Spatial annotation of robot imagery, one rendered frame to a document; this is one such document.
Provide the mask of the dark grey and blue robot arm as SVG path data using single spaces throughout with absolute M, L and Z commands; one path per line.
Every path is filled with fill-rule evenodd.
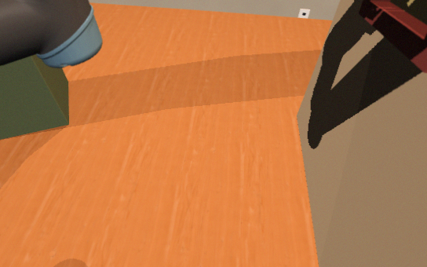
M 51 68 L 75 66 L 102 43 L 89 0 L 0 0 L 0 66 L 35 54 Z

